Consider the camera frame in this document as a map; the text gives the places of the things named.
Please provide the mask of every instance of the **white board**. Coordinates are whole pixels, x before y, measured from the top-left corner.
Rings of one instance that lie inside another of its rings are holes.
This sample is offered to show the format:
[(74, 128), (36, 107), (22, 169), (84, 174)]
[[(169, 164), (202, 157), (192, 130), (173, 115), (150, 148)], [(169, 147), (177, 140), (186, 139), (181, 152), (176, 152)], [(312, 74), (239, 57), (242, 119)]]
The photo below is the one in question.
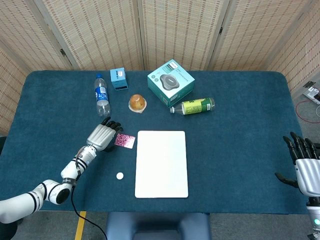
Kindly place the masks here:
[(188, 197), (184, 131), (138, 132), (135, 197)]

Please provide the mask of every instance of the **yellow floor line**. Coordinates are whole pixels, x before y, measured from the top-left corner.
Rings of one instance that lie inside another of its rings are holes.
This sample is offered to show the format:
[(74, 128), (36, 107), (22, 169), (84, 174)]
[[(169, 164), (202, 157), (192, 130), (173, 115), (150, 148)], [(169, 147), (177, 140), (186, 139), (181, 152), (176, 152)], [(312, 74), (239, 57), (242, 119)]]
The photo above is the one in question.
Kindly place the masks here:
[[(80, 216), (81, 217), (86, 217), (87, 212), (86, 211), (81, 211)], [(82, 232), (84, 231), (84, 226), (85, 226), (85, 220), (79, 217), (78, 220), (78, 226), (76, 227), (76, 232), (75, 232), (75, 237), (74, 240), (81, 240), (82, 238)]]

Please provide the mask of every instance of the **red cable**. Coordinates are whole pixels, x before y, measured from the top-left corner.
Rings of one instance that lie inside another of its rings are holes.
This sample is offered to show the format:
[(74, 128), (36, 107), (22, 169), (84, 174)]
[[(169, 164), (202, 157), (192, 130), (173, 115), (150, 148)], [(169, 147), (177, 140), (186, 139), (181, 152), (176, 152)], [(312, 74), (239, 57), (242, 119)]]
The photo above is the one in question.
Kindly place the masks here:
[(298, 113), (298, 106), (299, 106), (300, 104), (306, 103), (306, 102), (310, 102), (310, 101), (312, 101), (312, 100), (314, 100), (314, 99), (307, 99), (307, 100), (303, 100), (303, 101), (298, 102), (298, 104), (295, 105), (295, 113), (296, 113), (296, 115), (297, 115), (300, 119), (302, 119), (303, 121), (305, 121), (305, 122), (307, 122), (307, 123), (310, 123), (310, 124), (320, 124), (320, 121), (308, 121), (308, 120), (304, 119), (302, 116), (300, 116), (300, 114)]

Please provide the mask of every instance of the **plastic bottle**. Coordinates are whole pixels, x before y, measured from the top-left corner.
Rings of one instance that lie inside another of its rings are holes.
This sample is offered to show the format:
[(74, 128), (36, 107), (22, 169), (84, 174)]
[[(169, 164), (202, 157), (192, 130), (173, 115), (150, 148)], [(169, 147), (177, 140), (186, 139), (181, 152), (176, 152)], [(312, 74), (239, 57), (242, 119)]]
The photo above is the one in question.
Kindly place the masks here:
[(94, 81), (95, 98), (96, 98), (96, 111), (100, 117), (110, 115), (110, 104), (108, 101), (107, 84), (98, 73)]
[(183, 101), (176, 106), (170, 107), (172, 114), (196, 114), (207, 111), (212, 111), (215, 108), (215, 100), (212, 97), (201, 98), (191, 101)]

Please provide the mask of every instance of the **product box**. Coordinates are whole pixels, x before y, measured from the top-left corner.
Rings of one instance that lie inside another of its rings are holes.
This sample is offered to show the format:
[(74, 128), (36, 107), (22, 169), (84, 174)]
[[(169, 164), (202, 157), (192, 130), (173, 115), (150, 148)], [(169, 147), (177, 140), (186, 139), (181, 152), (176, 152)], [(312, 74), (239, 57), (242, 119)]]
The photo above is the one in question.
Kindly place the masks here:
[(150, 73), (147, 81), (149, 89), (167, 107), (190, 93), (195, 85), (195, 79), (173, 59)]
[(123, 90), (128, 88), (126, 81), (125, 68), (116, 68), (110, 70), (111, 83), (115, 90)]

